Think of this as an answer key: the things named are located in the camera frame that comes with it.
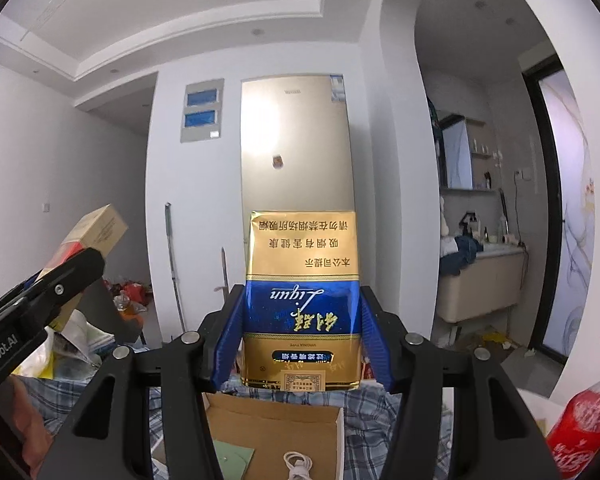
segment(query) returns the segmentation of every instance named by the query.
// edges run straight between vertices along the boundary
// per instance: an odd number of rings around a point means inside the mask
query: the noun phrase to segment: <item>shelf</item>
[[[480,152],[471,152],[471,156],[475,158],[491,158],[493,155],[491,153],[480,153]]]
[[[455,187],[441,187],[440,193],[495,193],[497,189],[458,189]]]

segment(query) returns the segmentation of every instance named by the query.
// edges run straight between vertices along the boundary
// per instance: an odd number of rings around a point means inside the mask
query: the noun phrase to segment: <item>charging cable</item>
[[[289,480],[311,480],[309,469],[314,462],[307,456],[297,451],[288,451],[284,456],[285,464],[289,468]]]

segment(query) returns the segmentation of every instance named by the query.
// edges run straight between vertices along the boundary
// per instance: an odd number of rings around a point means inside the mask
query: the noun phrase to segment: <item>faucet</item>
[[[469,225],[471,222],[478,223],[478,217],[475,214],[475,211],[467,211],[464,213],[461,221],[458,222],[458,226],[462,228],[462,236],[473,236],[471,226]]]

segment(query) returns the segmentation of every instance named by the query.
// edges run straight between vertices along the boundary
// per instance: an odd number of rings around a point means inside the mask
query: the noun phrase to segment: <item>white wall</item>
[[[429,336],[440,205],[429,109],[413,41],[420,0],[372,0],[362,35],[378,215],[378,295],[407,330]]]
[[[481,83],[430,68],[422,69],[422,80],[437,110],[491,123],[487,93]]]
[[[520,237],[529,252],[529,264],[520,302],[512,309],[509,327],[512,339],[527,345],[536,323],[546,264],[548,213],[540,133],[522,76],[488,84],[486,89],[502,152],[502,189],[507,199],[509,229],[516,235],[513,173],[518,168],[530,168],[533,174],[532,180],[517,181]]]
[[[145,149],[146,139],[0,66],[0,296],[40,270],[85,213],[107,203],[129,231],[106,275],[149,280]]]
[[[596,186],[600,240],[600,13],[590,0],[526,0],[557,52],[582,113]],[[600,379],[600,242],[580,331],[552,399],[566,402]]]
[[[187,328],[222,307],[220,250],[230,285],[244,283],[240,190],[241,81],[270,75],[342,74],[347,94],[362,282],[374,285],[376,219],[365,84],[357,45],[278,43],[218,50],[160,67],[154,94],[146,178],[149,261],[162,335],[179,335],[164,229],[172,204],[176,272]],[[180,143],[187,84],[224,78],[217,140]]]

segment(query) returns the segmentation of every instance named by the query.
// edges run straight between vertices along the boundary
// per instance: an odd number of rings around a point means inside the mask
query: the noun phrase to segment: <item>open cardboard box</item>
[[[289,470],[283,460],[287,451],[311,457],[313,480],[342,480],[342,408],[285,404],[226,394],[203,394],[203,397],[212,438],[255,450],[244,480],[288,478]],[[152,458],[158,469],[166,470],[163,440],[155,446]]]

